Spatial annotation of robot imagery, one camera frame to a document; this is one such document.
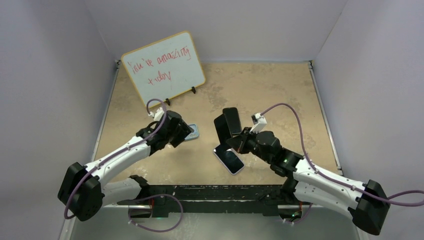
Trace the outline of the black phone with white sticker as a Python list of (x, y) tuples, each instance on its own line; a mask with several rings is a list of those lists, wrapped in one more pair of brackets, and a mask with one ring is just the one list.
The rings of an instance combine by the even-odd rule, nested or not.
[(224, 114), (219, 115), (213, 120), (214, 127), (221, 145), (226, 145), (227, 140), (232, 138), (226, 117)]

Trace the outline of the light blue phone case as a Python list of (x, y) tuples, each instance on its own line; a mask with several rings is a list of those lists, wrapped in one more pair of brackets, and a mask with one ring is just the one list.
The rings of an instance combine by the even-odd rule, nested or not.
[(198, 126), (194, 123), (191, 123), (188, 126), (191, 128), (191, 133), (186, 136), (184, 141), (191, 141), (197, 139), (200, 136)]

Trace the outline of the black phone case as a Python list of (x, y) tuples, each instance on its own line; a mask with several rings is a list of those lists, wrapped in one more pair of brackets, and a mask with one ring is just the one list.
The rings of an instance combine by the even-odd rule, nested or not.
[(222, 113), (225, 116), (231, 135), (240, 134), (242, 132), (242, 126), (238, 109), (236, 107), (226, 107), (222, 109)]

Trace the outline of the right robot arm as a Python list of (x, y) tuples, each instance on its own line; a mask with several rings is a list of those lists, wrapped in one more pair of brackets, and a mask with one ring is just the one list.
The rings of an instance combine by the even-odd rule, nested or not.
[(271, 131), (251, 133), (247, 127), (226, 143), (239, 154), (255, 155), (277, 175), (286, 178), (280, 191), (284, 202), (313, 203), (346, 216), (368, 234), (381, 233), (390, 204), (369, 196), (388, 198), (378, 182), (352, 180), (309, 164), (304, 156), (282, 147)]

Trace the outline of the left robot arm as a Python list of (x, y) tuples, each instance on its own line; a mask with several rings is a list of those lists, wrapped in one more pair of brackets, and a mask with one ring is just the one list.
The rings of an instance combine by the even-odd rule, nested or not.
[(176, 148), (192, 132), (180, 114), (159, 110), (154, 114), (153, 122), (141, 128), (120, 148), (85, 165), (79, 162), (70, 165), (57, 194), (65, 205), (65, 219), (89, 220), (101, 207), (121, 200), (132, 200), (138, 205), (146, 203), (149, 191), (135, 177), (116, 183), (111, 180), (168, 144)]

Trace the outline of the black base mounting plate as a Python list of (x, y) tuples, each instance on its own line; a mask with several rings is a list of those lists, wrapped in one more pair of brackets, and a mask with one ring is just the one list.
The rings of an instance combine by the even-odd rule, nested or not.
[(300, 203), (279, 184), (268, 185), (147, 185), (135, 199), (118, 205), (151, 206), (154, 218), (170, 213), (261, 214), (265, 217), (300, 216), (309, 203)]

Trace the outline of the white board with yellow frame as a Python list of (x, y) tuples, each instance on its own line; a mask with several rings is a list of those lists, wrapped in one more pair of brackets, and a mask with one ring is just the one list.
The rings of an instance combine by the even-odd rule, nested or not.
[(170, 100), (206, 82), (188, 31), (127, 52), (121, 63), (144, 105), (151, 99)]

